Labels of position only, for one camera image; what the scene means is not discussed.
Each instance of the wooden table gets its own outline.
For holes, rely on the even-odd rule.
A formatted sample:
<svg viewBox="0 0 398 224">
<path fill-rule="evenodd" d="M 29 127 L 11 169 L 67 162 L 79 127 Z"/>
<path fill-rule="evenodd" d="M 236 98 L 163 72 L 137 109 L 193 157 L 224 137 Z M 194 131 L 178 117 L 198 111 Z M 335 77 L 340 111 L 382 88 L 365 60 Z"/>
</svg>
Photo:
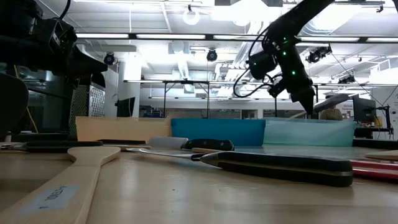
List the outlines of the wooden table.
<svg viewBox="0 0 398 224">
<path fill-rule="evenodd" d="M 285 147 L 285 151 L 294 149 Z M 66 154 L 0 153 L 0 210 L 71 163 Z M 397 220 L 398 186 L 394 184 L 355 179 L 351 187 L 327 187 L 124 152 L 101 169 L 87 223 L 353 224 Z"/>
</svg>

